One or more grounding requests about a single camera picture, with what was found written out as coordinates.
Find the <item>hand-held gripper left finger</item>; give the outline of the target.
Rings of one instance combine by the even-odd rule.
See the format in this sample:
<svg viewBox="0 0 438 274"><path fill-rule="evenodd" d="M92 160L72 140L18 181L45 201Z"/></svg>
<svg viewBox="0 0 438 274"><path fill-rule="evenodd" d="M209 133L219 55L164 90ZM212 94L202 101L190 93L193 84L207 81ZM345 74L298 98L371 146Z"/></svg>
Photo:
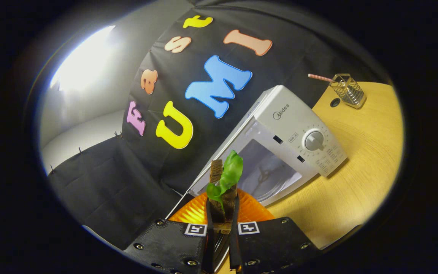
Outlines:
<svg viewBox="0 0 438 274"><path fill-rule="evenodd" d="M193 199L205 224L157 219L124 250L132 260L168 274L214 272L214 226L206 194Z"/></svg>

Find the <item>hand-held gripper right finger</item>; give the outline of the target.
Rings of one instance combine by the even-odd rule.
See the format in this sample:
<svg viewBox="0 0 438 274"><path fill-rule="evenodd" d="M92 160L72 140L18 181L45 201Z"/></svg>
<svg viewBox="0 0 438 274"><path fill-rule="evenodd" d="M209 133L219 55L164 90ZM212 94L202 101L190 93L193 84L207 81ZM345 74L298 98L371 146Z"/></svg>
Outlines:
<svg viewBox="0 0 438 274"><path fill-rule="evenodd" d="M237 190L229 244L231 270L286 274L321 254L290 217L272 217L250 194Z"/></svg>

